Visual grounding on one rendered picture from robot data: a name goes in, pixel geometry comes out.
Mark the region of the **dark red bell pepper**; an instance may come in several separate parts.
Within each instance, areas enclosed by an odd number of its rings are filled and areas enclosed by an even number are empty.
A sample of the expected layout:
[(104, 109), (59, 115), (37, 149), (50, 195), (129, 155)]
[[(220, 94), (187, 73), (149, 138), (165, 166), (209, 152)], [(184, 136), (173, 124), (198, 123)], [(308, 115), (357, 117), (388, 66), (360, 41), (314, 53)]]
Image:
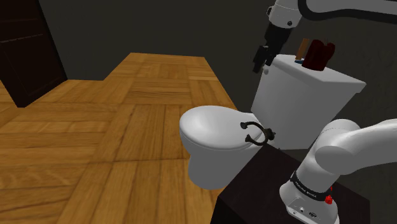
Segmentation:
[(335, 45), (333, 43), (324, 44), (322, 41), (315, 39), (309, 46), (302, 66), (314, 71), (323, 71), (334, 53)]

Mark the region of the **white toilet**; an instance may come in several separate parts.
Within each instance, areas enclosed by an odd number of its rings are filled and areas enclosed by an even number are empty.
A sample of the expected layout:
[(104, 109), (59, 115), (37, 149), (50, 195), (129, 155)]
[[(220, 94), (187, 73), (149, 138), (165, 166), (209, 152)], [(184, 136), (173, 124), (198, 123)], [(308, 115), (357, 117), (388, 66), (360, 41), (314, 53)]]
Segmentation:
[(257, 122), (275, 132), (270, 145), (282, 150), (308, 148), (323, 127), (360, 93), (365, 82), (328, 67), (314, 71), (279, 54), (263, 70), (250, 112), (223, 106), (197, 106), (179, 121), (183, 146), (190, 154), (188, 175), (197, 186), (215, 190), (231, 180), (260, 150), (245, 140), (261, 143), (261, 129), (242, 122)]

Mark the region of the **dark robot stand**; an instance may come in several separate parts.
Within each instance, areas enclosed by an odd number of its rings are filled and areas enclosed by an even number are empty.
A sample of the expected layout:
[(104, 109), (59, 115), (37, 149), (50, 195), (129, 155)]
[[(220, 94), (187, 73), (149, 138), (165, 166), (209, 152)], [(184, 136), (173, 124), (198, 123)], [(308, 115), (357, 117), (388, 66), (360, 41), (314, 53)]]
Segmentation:
[[(219, 194), (210, 224), (304, 224), (288, 214), (279, 188), (300, 161), (265, 145)], [(340, 224), (370, 224), (370, 201), (333, 184)]]

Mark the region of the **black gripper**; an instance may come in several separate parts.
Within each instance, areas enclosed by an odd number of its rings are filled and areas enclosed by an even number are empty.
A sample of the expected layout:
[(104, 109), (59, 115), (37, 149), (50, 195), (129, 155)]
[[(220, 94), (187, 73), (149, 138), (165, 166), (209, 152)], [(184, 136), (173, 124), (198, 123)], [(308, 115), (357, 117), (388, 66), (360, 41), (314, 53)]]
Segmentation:
[(259, 73), (264, 64), (266, 66), (272, 65), (274, 58), (280, 53), (290, 34), (291, 29), (269, 23), (265, 32), (266, 46), (259, 46), (253, 59), (254, 73)]

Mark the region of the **black curved headphones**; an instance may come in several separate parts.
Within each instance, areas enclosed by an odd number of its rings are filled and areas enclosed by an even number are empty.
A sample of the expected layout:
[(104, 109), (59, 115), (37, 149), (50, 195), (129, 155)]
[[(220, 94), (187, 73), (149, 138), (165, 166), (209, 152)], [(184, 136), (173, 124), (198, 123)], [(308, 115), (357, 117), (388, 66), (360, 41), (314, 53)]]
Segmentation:
[(252, 143), (256, 146), (264, 146), (265, 144), (267, 144), (268, 141), (274, 140), (276, 133), (273, 132), (272, 129), (270, 129), (270, 128), (265, 129), (258, 122), (240, 122), (240, 127), (242, 129), (247, 129), (249, 125), (254, 125), (254, 126), (258, 127), (261, 130), (261, 132), (263, 133), (263, 135), (265, 136), (265, 139), (262, 142), (257, 142), (248, 134), (245, 138), (245, 142)]

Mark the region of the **dark wooden door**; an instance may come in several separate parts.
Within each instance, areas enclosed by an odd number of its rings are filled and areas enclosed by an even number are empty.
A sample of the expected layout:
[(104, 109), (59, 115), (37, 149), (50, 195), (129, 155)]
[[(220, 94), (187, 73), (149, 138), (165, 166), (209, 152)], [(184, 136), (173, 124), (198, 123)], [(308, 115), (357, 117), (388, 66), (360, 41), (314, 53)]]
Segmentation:
[(67, 80), (39, 0), (0, 0), (0, 81), (24, 108)]

